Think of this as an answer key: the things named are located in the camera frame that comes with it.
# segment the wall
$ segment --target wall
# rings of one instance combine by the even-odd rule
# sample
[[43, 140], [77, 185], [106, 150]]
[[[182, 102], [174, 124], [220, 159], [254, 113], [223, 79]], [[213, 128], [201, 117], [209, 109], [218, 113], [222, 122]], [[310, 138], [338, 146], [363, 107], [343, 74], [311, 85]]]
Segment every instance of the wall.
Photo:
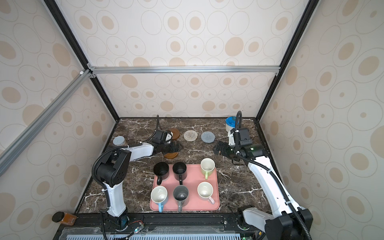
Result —
[[307, 0], [58, 0], [93, 66], [279, 65]]
[[0, 154], [82, 69], [37, 0], [0, 4]]
[[261, 124], [314, 239], [382, 239], [384, 1], [324, 0]]
[[256, 116], [274, 73], [100, 74], [120, 117]]
[[51, 240], [57, 211], [74, 212], [115, 124], [84, 84], [0, 177], [0, 239]]

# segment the pink tray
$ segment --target pink tray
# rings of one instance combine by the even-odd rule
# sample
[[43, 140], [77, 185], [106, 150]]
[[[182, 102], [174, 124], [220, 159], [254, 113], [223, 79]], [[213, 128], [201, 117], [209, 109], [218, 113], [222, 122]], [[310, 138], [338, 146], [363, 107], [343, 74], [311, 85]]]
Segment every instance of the pink tray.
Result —
[[[165, 187], [168, 192], [168, 202], [164, 205], [163, 211], [177, 211], [176, 200], [173, 197], [173, 190], [179, 185], [179, 180], [175, 179], [175, 176], [172, 171], [173, 164], [169, 165], [169, 177], [166, 180], [163, 180], [161, 186]], [[205, 179], [205, 176], [201, 173], [200, 164], [187, 164], [187, 178], [183, 180], [183, 185], [188, 188], [189, 191], [189, 202], [187, 205], [183, 206], [183, 211], [212, 211], [217, 210], [220, 206], [220, 200], [218, 197], [218, 184], [217, 184], [217, 174], [216, 169], [208, 177], [208, 180]], [[157, 187], [157, 176], [153, 182], [153, 188]], [[209, 182], [214, 188], [214, 193], [212, 198], [215, 200], [215, 204], [212, 204], [210, 201], [204, 201], [200, 199], [199, 194], [197, 193], [197, 186], [202, 182]], [[158, 211], [159, 207], [152, 200], [149, 204], [152, 210]]]

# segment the green mug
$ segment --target green mug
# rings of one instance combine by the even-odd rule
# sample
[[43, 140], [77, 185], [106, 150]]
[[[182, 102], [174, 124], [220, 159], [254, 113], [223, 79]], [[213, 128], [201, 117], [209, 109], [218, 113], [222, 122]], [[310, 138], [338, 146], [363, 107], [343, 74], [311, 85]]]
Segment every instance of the green mug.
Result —
[[205, 176], [205, 179], [208, 179], [208, 176], [211, 175], [215, 170], [215, 162], [210, 158], [204, 158], [200, 163], [201, 173]]

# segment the light blue mug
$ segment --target light blue mug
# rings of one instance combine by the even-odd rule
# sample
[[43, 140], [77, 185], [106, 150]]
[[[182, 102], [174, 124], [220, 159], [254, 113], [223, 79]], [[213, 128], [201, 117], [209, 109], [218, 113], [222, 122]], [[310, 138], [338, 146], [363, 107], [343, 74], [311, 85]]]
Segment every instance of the light blue mug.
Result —
[[151, 192], [151, 200], [159, 206], [159, 212], [162, 212], [168, 201], [167, 189], [163, 186], [155, 187]]

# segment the robotic arm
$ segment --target robotic arm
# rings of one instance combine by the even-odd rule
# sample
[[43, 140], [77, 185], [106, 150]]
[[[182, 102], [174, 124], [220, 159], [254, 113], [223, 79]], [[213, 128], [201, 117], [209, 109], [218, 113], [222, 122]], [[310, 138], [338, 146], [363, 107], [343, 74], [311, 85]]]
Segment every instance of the robotic arm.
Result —
[[107, 200], [107, 220], [116, 230], [124, 230], [129, 221], [124, 203], [122, 182], [127, 175], [130, 161], [157, 153], [167, 154], [180, 151], [183, 146], [172, 141], [172, 133], [156, 129], [145, 142], [131, 146], [114, 147], [104, 152], [92, 167], [93, 179], [103, 187]]
[[259, 181], [272, 209], [272, 215], [249, 207], [242, 210], [244, 225], [253, 225], [266, 233], [268, 240], [311, 239], [309, 229], [313, 217], [308, 209], [299, 204], [287, 193], [286, 188], [276, 176], [268, 153], [261, 144], [254, 144], [249, 130], [241, 128], [241, 111], [237, 113], [235, 128], [229, 136], [229, 144], [219, 141], [213, 148], [214, 154], [232, 160], [244, 161]]

